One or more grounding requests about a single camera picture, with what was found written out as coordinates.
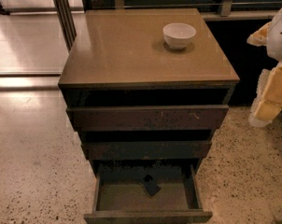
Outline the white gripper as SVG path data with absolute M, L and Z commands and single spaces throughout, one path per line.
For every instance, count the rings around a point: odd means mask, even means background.
M 257 97 L 250 108 L 249 123 L 253 127 L 264 127 L 282 111 L 282 15 L 276 14 L 271 22 L 251 34 L 247 43 L 256 47 L 266 45 L 268 56 L 280 62 L 271 71 L 261 71 Z

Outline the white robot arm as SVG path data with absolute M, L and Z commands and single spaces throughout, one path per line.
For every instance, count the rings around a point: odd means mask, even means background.
M 278 61 L 271 71 L 261 71 L 256 98 L 250 108 L 249 123 L 254 127 L 270 124 L 282 110 L 282 8 L 271 21 L 251 34 L 247 43 L 265 46 L 267 55 Z

